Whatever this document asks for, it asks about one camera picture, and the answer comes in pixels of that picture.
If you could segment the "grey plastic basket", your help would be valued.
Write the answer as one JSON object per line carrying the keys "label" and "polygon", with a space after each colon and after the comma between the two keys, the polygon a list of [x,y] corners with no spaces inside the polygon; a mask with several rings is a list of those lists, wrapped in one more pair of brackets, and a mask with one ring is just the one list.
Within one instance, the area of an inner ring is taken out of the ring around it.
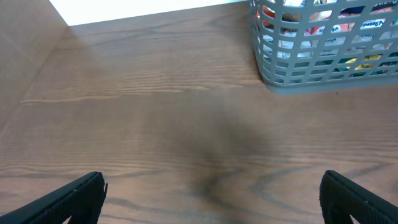
{"label": "grey plastic basket", "polygon": [[266,88],[279,94],[397,83],[397,2],[249,0]]}

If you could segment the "Kleenex tissue multipack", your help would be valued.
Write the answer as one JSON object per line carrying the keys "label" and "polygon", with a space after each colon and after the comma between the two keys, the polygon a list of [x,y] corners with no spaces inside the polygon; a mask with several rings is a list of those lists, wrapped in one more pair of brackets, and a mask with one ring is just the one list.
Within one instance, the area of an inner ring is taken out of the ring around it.
{"label": "Kleenex tissue multipack", "polygon": [[256,1],[257,50],[301,60],[397,49],[397,1]]}

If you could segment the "green Nescafe coffee bag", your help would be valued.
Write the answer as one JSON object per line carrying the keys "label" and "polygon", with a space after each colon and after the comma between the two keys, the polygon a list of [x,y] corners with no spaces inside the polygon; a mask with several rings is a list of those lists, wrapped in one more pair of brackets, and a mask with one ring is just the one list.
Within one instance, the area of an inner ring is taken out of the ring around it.
{"label": "green Nescafe coffee bag", "polygon": [[393,73],[397,73],[397,52],[390,53],[386,58],[383,54],[374,54],[364,56],[359,62],[356,62],[357,60],[357,57],[340,59],[331,69],[331,72],[335,73],[331,79],[344,77],[338,73],[347,73],[348,78],[385,75],[393,69]]}

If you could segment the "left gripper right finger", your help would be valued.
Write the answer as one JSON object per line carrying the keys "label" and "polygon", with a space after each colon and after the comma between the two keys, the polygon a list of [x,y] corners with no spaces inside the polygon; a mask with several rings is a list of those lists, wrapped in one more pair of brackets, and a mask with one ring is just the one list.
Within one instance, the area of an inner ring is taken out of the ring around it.
{"label": "left gripper right finger", "polygon": [[334,170],[320,184],[320,206],[326,224],[396,224],[397,207]]}

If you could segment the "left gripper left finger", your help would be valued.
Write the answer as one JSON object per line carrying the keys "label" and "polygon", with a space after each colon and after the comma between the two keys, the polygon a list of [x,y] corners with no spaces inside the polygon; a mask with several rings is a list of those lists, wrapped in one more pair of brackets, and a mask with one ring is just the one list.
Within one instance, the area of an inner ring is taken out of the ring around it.
{"label": "left gripper left finger", "polygon": [[1,216],[1,223],[97,224],[108,185],[100,172],[90,172],[73,182]]}

